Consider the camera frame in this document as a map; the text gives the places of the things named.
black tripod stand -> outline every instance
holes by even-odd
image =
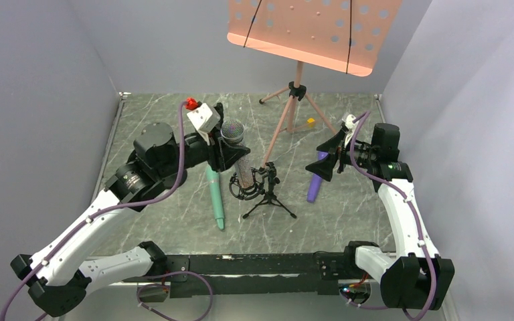
[[[249,212],[247,212],[247,214],[243,215],[242,218],[243,219],[248,218],[249,214],[251,214],[251,212],[253,212],[257,207],[259,207],[261,205],[269,204],[269,205],[282,207],[283,209],[285,209],[288,212],[288,214],[290,214],[290,216],[293,219],[296,219],[296,215],[293,212],[289,211],[289,209],[287,209],[286,206],[284,206],[276,198],[276,195],[273,192],[274,186],[280,183],[280,179],[278,179],[278,177],[276,176],[276,168],[275,168],[273,162],[265,163],[265,168],[259,169],[258,172],[259,172],[259,174],[263,175],[263,178],[265,178],[265,177],[267,178],[267,183],[268,183],[267,192],[265,192],[265,190],[263,190],[263,192],[262,192],[264,194],[263,200],[261,200],[261,202],[255,204],[255,206],[253,206],[251,211],[249,211]]]

cable clip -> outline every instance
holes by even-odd
[[[407,194],[407,198],[403,199],[403,203],[412,202],[414,197],[411,194]]]

microphone grille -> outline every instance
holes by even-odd
[[[230,143],[241,142],[243,140],[243,131],[243,124],[235,118],[225,120],[222,124],[222,137]]]

teal marker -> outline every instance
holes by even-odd
[[[222,204],[222,193],[220,192],[220,174],[214,172],[208,165],[205,168],[205,175],[209,182],[209,192],[211,194],[211,205],[213,207],[213,217],[216,219],[218,228],[223,230],[224,225],[224,204]]]

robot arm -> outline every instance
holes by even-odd
[[[198,104],[196,107],[187,114],[197,132],[184,139],[185,169],[207,162],[213,170],[224,171],[250,152],[244,146],[222,143],[221,104],[215,107]],[[50,316],[64,315],[87,294],[111,283],[136,276],[161,275],[167,271],[167,257],[152,241],[142,242],[125,253],[86,261],[115,227],[134,217],[145,206],[123,207],[97,217],[92,214],[113,205],[152,200],[177,179],[179,145],[168,124],[148,125],[133,146],[127,163],[117,169],[89,208],[71,226],[37,253],[18,255],[11,262],[20,279],[37,270],[27,282],[28,292]],[[180,185],[186,176],[184,170]],[[61,244],[67,235],[71,237]],[[50,256],[58,245],[60,248]]]
[[[392,259],[377,244],[366,241],[350,242],[345,254],[352,264],[366,271],[380,284],[381,296],[388,308],[423,309],[431,294],[429,272],[434,269],[436,291],[430,310],[437,310],[454,276],[454,266],[450,259],[440,257],[422,222],[409,166],[398,161],[399,128],[391,124],[376,124],[371,144],[357,140],[354,142],[351,139],[356,127],[354,120],[353,115],[344,115],[341,130],[317,148],[328,153],[328,156],[308,165],[306,170],[330,181],[335,165],[339,163],[337,172],[343,172],[345,165],[351,165],[352,154],[357,166],[367,169],[367,173],[377,178],[372,179],[373,188],[387,211],[397,256]],[[391,186],[382,184],[381,180],[403,191],[406,199]],[[419,240],[419,228],[423,243]],[[426,245],[431,266],[426,260],[422,244]]]

